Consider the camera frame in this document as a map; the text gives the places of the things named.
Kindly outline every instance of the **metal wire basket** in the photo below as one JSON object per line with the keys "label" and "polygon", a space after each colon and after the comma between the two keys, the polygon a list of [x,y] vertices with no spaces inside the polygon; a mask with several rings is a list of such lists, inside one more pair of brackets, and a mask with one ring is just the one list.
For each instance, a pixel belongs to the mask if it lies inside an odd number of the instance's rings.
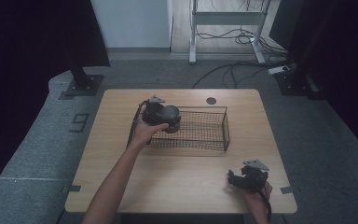
{"label": "metal wire basket", "polygon": [[178,106],[180,129],[176,133],[158,132],[147,147],[195,147],[227,151],[229,131],[226,106]]}

